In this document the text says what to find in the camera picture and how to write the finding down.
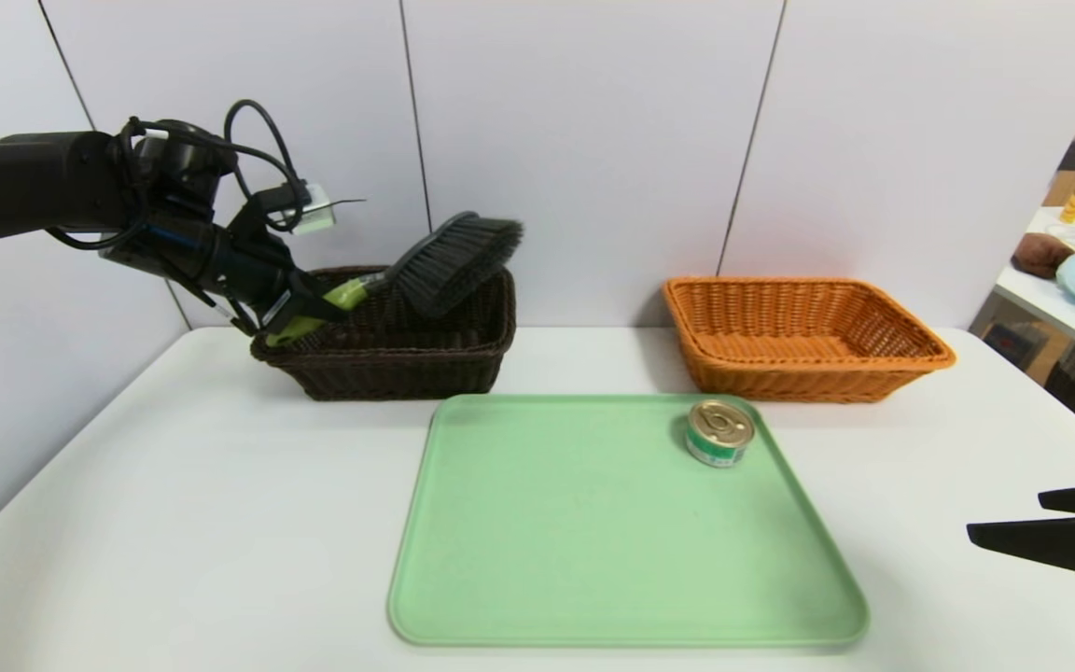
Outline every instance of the white table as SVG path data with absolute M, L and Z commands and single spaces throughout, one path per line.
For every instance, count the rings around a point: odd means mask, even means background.
M 315 403 L 183 337 L 0 514 L 0 671 L 1075 669 L 1075 573 L 976 548 L 1055 515 L 1075 416 L 985 344 L 872 405 L 758 404 L 865 591 L 836 650 L 428 649 L 385 599 L 432 401 Z M 689 391 L 674 333 L 521 329 L 499 392 Z
M 1028 231 L 1048 232 L 1049 225 L 1059 224 L 1058 213 L 1059 209 L 1040 209 L 1036 216 L 1032 218 Z M 1057 282 L 1040 280 L 1040 277 L 1028 275 L 1026 272 L 1018 272 L 1012 264 L 1007 263 L 1006 268 L 1002 269 L 1002 274 L 994 284 L 993 291 L 1037 318 L 1055 325 L 1075 341 L 1075 302 L 1071 302 L 1061 292 Z M 987 303 L 986 309 L 983 309 L 981 314 L 986 317 L 986 321 L 993 311 L 993 303 Z M 980 324 L 980 327 L 985 328 L 986 324 Z

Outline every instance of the orange wicker basket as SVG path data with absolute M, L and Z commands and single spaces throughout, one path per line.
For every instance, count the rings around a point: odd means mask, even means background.
M 675 277 L 664 289 L 696 386 L 750 400 L 877 401 L 957 361 L 876 286 Z

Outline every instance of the green brush handle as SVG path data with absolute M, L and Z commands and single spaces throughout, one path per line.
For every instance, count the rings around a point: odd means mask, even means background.
M 369 292 L 375 292 L 376 289 L 379 289 L 385 284 L 384 273 L 372 272 L 368 273 L 368 275 L 355 277 L 354 280 L 347 280 L 340 286 L 334 286 L 333 289 L 322 296 L 322 299 L 334 303 L 334 305 L 344 311 L 350 312 L 359 303 L 362 303 L 363 299 L 368 298 Z M 280 333 L 269 333 L 267 342 L 270 347 L 280 348 L 281 345 L 288 345 L 300 339 L 300 337 L 321 327 L 322 324 L 326 324 L 326 320 L 297 315 L 293 319 L 289 320 L 287 327 L 281 330 Z

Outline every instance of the can label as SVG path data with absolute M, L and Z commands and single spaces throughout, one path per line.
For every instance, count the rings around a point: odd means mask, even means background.
M 687 433 L 687 451 L 700 462 L 712 464 L 712 467 L 732 467 L 746 455 L 744 446 L 739 448 L 727 448 L 717 446 L 716 443 L 700 439 L 697 435 Z

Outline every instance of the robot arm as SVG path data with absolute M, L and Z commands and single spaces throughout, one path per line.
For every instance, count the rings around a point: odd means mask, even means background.
M 255 106 L 268 118 L 257 103 L 240 101 L 228 127 L 240 106 Z M 213 223 L 218 182 L 234 173 L 246 192 L 240 153 L 272 162 L 286 182 L 248 195 L 234 220 L 221 227 Z M 0 140 L 0 238 L 47 230 L 67 245 L 174 281 L 209 305 L 217 308 L 207 292 L 221 295 L 235 312 L 228 315 L 231 323 L 247 333 L 281 331 L 295 315 L 344 319 L 321 298 L 329 287 L 296 267 L 272 233 L 291 230 L 309 203 L 290 161 L 282 165 L 180 120 L 132 118 L 114 137 L 82 131 Z M 295 214 L 281 224 L 270 217 L 280 212 Z M 71 233 L 102 239 L 86 242 Z

